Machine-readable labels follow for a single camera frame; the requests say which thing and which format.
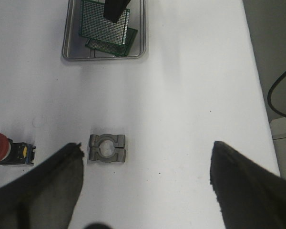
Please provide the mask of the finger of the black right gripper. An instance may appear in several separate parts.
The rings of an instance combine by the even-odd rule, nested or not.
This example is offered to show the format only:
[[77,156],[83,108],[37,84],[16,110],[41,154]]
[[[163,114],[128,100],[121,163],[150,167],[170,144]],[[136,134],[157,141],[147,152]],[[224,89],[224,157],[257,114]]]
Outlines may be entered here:
[[116,23],[129,2],[130,0],[106,0],[103,16],[111,22]]

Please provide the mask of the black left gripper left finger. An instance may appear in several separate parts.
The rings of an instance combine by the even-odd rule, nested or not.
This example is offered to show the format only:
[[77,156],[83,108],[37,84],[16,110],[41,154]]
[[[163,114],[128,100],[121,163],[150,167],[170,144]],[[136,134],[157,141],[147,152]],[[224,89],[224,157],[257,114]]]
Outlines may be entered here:
[[0,188],[0,229],[66,229],[84,178],[81,144],[68,143]]

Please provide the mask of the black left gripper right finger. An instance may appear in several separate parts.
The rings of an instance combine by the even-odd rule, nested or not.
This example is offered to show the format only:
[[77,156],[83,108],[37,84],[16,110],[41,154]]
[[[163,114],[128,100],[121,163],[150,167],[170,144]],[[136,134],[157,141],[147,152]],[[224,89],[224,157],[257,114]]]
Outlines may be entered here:
[[215,141],[210,183],[227,229],[286,229],[286,180]]

